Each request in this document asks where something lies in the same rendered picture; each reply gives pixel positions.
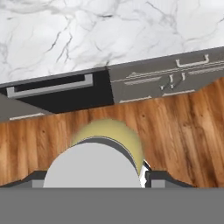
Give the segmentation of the grey cupboard door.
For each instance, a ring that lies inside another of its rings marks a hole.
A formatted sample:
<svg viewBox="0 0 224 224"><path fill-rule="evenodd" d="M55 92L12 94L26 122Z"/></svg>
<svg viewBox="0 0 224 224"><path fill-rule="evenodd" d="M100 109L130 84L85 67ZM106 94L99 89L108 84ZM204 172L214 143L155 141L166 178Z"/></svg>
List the grey cupboard door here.
<svg viewBox="0 0 224 224"><path fill-rule="evenodd" d="M51 112L37 108L22 101L9 99L7 96L0 94L0 123L9 121L10 117L25 116L36 113L44 113L45 116Z"/></svg>

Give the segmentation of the yellow can with grey lid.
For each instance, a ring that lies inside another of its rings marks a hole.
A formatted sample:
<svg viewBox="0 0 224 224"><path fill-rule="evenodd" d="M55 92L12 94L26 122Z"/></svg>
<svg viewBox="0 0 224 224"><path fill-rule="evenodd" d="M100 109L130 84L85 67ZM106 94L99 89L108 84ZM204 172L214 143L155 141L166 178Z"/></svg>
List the yellow can with grey lid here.
<svg viewBox="0 0 224 224"><path fill-rule="evenodd" d="M138 134L125 122L101 119L82 127L53 160L44 187L144 188L148 170Z"/></svg>

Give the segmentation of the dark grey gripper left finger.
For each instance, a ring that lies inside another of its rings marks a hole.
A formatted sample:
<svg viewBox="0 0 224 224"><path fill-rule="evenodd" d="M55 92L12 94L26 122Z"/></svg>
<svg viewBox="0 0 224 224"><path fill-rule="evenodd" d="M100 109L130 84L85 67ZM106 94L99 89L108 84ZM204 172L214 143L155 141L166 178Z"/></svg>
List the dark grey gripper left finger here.
<svg viewBox="0 0 224 224"><path fill-rule="evenodd" d="M42 188L46 177L46 171L34 171L27 177L3 185L3 187L17 187L17 188Z"/></svg>

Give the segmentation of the grey cupboard run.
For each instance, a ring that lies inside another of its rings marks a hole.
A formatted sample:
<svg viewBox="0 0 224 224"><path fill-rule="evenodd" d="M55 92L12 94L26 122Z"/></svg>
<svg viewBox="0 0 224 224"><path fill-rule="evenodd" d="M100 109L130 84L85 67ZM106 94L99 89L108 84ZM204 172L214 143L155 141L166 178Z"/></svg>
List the grey cupboard run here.
<svg viewBox="0 0 224 224"><path fill-rule="evenodd" d="M186 68L178 68L176 65L175 60L180 60L181 64L203 61L205 54L209 54L210 59L209 63L205 65L189 66ZM108 72L114 102L119 103L120 100L136 99L149 95L152 98L158 98L162 97L164 93L190 89L197 91L215 80L224 77L224 70L198 75L189 75L189 72L221 66L224 66L224 46L114 65L108 68ZM181 73L185 73L185 81L181 80ZM169 83L170 74L173 74L173 89L171 89ZM162 78L158 81L130 86L124 85L126 81L137 81L160 76Z"/></svg>

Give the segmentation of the black appliance door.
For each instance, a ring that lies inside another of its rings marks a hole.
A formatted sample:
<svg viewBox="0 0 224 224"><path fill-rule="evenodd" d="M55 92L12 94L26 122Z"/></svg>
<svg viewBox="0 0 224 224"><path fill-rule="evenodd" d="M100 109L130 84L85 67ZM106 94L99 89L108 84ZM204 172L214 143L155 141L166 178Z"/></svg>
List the black appliance door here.
<svg viewBox="0 0 224 224"><path fill-rule="evenodd" d="M54 78L39 78L28 81L18 81L14 84L3 84L0 87L0 94L7 96L6 88L9 87L14 87L17 91L24 91L33 88L44 88L71 82L79 82L84 80L85 74L93 75L93 86L80 87L77 89L50 94L21 97L14 100L27 103L54 114L70 112L78 109L90 109L113 105L114 99L110 84L109 71L105 68L94 68L81 72L64 73L62 75L56 75Z"/></svg>

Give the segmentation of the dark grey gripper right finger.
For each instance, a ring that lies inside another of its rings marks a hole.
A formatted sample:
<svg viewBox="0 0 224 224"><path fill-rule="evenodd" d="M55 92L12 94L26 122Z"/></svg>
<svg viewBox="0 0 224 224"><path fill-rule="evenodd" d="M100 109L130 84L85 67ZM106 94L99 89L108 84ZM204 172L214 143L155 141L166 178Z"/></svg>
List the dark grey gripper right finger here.
<svg viewBox="0 0 224 224"><path fill-rule="evenodd" d="M178 188L178 187L192 187L187 184L173 178L167 171L147 171L145 173L146 188Z"/></svg>

